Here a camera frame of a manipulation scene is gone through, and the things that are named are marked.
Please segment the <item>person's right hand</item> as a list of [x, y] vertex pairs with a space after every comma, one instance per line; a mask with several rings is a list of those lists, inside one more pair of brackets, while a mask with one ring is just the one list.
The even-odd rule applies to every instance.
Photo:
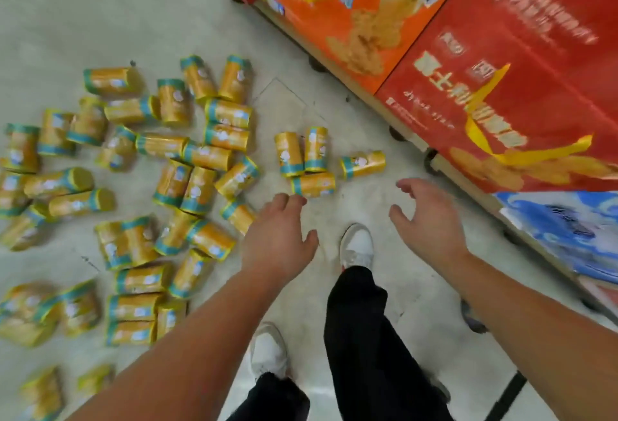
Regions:
[[402, 239], [415, 255], [439, 273], [472, 257], [459, 214], [447, 192], [420, 178], [400, 179], [396, 186], [415, 201], [411, 217], [417, 224], [414, 238]]

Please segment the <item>pile of yellow snack canisters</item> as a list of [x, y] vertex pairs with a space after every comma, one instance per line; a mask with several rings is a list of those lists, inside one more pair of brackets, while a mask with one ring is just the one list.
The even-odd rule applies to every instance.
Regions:
[[[255, 114], [246, 105], [250, 64], [230, 55], [220, 91], [206, 89], [197, 55], [181, 59], [183, 79], [160, 79], [146, 94], [135, 67], [84, 71], [88, 92], [76, 113], [45, 111], [42, 126], [7, 124], [0, 159], [0, 348], [44, 345], [58, 331], [76, 339], [104, 325], [105, 346], [151, 347], [179, 324], [213, 266], [228, 259], [257, 209], [247, 190], [265, 169], [253, 159]], [[72, 157], [96, 147], [104, 175], [125, 175], [137, 159], [157, 159], [138, 193], [165, 210], [92, 224], [97, 274], [66, 282], [40, 255], [30, 281], [7, 289], [1, 271], [12, 257], [52, 243], [52, 229], [83, 216], [112, 214], [124, 191], [97, 183], [80, 165], [55, 171], [42, 157]], [[10, 381], [0, 352], [0, 388]]]

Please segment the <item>person's right white shoe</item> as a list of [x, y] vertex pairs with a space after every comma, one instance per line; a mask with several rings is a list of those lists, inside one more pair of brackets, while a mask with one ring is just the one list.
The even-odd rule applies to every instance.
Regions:
[[352, 223], [344, 231], [339, 243], [339, 262], [342, 270], [363, 267], [372, 271], [374, 257], [375, 251], [370, 230], [364, 224]]

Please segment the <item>person's left black trouser leg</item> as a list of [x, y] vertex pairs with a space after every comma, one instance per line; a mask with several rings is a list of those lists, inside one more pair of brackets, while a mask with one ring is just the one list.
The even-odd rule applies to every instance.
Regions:
[[262, 374], [226, 421], [307, 421], [310, 400], [289, 378]]

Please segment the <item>person's right forearm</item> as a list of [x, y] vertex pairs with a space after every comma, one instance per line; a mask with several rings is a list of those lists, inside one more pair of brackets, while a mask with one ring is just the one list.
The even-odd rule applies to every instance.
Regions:
[[618, 333], [466, 251], [432, 266], [560, 421], [618, 421]]

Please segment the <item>person's black trouser leg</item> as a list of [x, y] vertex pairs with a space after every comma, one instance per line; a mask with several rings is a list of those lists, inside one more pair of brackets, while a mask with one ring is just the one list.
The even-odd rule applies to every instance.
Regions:
[[226, 421], [307, 421], [310, 400], [289, 378], [262, 374]]
[[454, 421], [384, 315], [387, 299], [360, 266], [329, 294], [324, 343], [343, 421]]

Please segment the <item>blue display panel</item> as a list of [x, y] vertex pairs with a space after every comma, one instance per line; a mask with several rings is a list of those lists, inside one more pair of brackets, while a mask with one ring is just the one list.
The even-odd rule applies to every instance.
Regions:
[[499, 192], [501, 213], [573, 272], [618, 285], [618, 191]]

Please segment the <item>person's right black trouser leg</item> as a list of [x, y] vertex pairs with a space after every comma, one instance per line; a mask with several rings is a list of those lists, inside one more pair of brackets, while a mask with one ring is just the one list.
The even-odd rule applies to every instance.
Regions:
[[324, 343], [343, 421], [454, 421], [384, 315], [387, 299], [360, 266], [329, 294]]

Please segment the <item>red snack display panel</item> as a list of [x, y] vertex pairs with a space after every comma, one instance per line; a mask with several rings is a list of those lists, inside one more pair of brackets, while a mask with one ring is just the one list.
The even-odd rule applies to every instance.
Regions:
[[447, 0], [376, 97], [485, 192], [618, 191], [618, 0]]

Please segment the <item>person's left forearm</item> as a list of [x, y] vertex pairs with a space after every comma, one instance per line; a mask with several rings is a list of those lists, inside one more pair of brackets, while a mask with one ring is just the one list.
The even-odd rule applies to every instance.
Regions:
[[289, 282], [244, 267], [67, 421], [217, 421], [251, 338]]

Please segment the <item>person's left white shoe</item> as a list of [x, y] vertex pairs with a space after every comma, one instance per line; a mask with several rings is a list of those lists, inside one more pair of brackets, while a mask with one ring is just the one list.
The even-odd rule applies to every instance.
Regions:
[[289, 354], [278, 327], [262, 322], [248, 348], [250, 369], [255, 380], [268, 373], [283, 380], [289, 375]]

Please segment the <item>person's white shoe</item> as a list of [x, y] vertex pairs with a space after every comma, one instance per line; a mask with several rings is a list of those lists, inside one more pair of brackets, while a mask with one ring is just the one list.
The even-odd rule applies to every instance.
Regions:
[[363, 267], [372, 271], [374, 257], [375, 251], [370, 230], [364, 224], [352, 223], [344, 231], [339, 243], [339, 262], [342, 270]]
[[262, 322], [248, 348], [250, 369], [255, 380], [268, 373], [283, 380], [289, 375], [289, 354], [278, 327]]

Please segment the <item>person's left hand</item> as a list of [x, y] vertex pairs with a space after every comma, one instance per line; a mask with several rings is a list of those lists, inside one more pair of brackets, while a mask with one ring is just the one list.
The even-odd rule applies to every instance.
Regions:
[[263, 279], [268, 286], [284, 288], [314, 258], [303, 258], [305, 240], [301, 224], [307, 199], [297, 194], [276, 194], [254, 219], [242, 242], [242, 271]]

